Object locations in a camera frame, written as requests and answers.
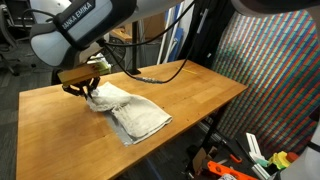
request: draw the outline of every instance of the orange tool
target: orange tool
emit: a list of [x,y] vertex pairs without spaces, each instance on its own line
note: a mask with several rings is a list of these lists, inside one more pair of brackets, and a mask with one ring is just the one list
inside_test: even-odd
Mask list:
[[239,171],[228,168],[221,164],[215,163],[213,161],[209,161],[207,165],[210,172],[217,174],[219,176],[222,176],[224,174],[230,174],[233,177],[235,177],[237,180],[258,180],[257,178],[248,176],[246,174],[243,174]]

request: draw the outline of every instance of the cardboard box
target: cardboard box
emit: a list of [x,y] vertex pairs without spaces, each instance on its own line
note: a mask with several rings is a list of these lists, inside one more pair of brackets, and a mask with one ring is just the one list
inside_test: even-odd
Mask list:
[[[143,19],[143,23],[144,23],[143,32],[144,32],[145,39],[146,40],[151,39],[164,31],[164,28],[165,28],[164,13],[145,18]],[[126,34],[132,36],[132,24],[127,24],[125,25],[124,28],[125,28]]]

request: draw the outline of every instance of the black pole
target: black pole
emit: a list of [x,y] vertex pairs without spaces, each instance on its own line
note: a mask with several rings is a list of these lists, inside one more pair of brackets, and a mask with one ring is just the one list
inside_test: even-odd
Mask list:
[[[137,44],[138,40],[138,22],[132,23],[132,44]],[[141,72],[137,69],[137,46],[132,47],[132,66],[128,72],[132,75],[140,74]]]

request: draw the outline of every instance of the floor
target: floor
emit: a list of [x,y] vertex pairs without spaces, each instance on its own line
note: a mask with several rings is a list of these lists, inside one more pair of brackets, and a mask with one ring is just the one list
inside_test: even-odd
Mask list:
[[[21,44],[12,55],[21,60],[13,76],[0,62],[0,180],[14,180],[16,167],[17,122],[19,92],[51,85],[52,68],[34,56],[28,44]],[[199,145],[204,132],[195,126],[163,145],[119,179],[186,179],[183,171],[189,158],[186,148]]]

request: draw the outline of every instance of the wooden table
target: wooden table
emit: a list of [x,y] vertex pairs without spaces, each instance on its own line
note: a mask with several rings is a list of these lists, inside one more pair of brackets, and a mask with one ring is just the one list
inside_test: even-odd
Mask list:
[[[145,77],[165,80],[182,61],[142,68]],[[113,179],[153,150],[189,129],[246,89],[246,86],[188,62],[170,83],[146,84],[116,73],[101,78],[144,96],[173,121],[148,139],[125,147],[102,113],[60,85],[21,92],[17,179]]]

